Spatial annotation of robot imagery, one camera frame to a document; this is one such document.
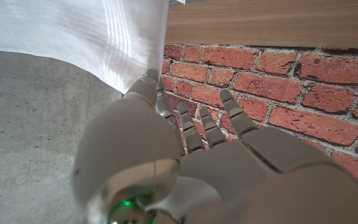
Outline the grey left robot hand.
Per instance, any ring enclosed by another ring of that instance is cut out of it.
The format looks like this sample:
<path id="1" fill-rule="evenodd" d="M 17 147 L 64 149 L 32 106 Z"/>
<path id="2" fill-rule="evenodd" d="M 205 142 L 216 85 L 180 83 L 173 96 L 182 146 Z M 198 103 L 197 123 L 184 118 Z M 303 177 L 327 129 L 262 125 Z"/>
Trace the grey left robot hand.
<path id="1" fill-rule="evenodd" d="M 200 134 L 148 70 L 86 127 L 71 175 L 79 223 L 358 223 L 358 183 L 289 133 L 259 128 L 227 91 L 236 139 Z"/>

